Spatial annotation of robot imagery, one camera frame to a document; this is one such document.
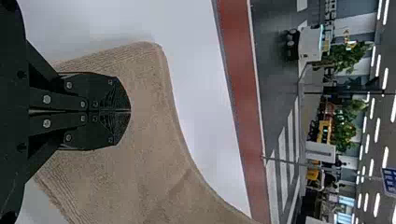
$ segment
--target tree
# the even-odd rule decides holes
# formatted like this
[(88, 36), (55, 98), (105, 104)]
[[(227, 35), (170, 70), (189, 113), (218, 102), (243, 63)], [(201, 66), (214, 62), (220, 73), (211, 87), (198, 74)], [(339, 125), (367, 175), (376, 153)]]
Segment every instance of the tree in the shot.
[(338, 151), (345, 152), (356, 146), (351, 139), (356, 135), (356, 127), (352, 121), (358, 113), (366, 109), (367, 104), (362, 100), (350, 100), (344, 104), (343, 109), (336, 110), (334, 116), (334, 129), (332, 133), (332, 144)]
[(324, 55), (320, 62), (313, 63), (313, 65), (320, 67), (331, 64), (335, 68), (335, 73), (346, 69), (346, 72), (351, 74), (354, 70), (354, 65), (361, 60), (371, 47), (371, 44), (366, 44), (365, 42), (358, 42), (351, 50), (347, 50), (347, 44), (332, 45), (330, 54)]

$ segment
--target metal bolt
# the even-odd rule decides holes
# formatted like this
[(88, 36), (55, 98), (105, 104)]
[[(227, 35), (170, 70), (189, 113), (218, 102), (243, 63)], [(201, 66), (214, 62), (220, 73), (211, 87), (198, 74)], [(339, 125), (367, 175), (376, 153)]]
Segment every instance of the metal bolt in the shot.
[(18, 9), (18, 4), (17, 4), (17, 1), (15, 1), (15, 0), (3, 0), (0, 2), (1, 2), (1, 4), (3, 4), (3, 7), (10, 12), (15, 12)]
[(49, 95), (44, 95), (43, 103), (46, 104), (46, 105), (50, 104), (50, 96)]
[(66, 88), (71, 90), (73, 88), (73, 83), (71, 82), (66, 82)]
[(20, 78), (20, 79), (26, 79), (26, 78), (27, 78), (27, 75), (26, 75), (25, 72), (19, 71), (19, 72), (17, 73), (17, 77)]
[(50, 120), (49, 120), (49, 119), (44, 119), (44, 121), (43, 121), (43, 127), (44, 127), (44, 128), (49, 128), (49, 127), (50, 127)]
[(66, 135), (66, 137), (64, 138), (64, 140), (66, 140), (66, 142), (70, 142), (72, 140), (72, 135), (70, 133), (68, 133)]
[(25, 143), (20, 143), (19, 145), (17, 145), (17, 151), (19, 151), (20, 153), (24, 152), (27, 149), (27, 146)]

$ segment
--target curved carpet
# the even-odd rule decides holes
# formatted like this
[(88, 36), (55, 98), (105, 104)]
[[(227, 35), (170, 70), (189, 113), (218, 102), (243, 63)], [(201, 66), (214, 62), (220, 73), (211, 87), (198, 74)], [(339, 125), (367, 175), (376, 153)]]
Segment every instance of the curved carpet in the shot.
[(70, 223), (255, 223), (224, 202), (196, 168), (160, 46), (135, 43), (55, 68), (116, 76), (132, 104), (116, 147), (58, 151), (34, 176)]

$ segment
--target crosswalk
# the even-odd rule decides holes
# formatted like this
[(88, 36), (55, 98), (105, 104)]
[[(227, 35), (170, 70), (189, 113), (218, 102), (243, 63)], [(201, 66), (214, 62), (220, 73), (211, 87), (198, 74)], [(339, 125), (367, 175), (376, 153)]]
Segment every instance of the crosswalk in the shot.
[[(288, 115), (287, 126), (278, 137), (278, 148), (272, 151), (271, 158), (299, 160), (299, 99)], [(298, 167), (285, 162), (266, 161), (268, 195), (272, 224), (290, 224), (300, 190)]]

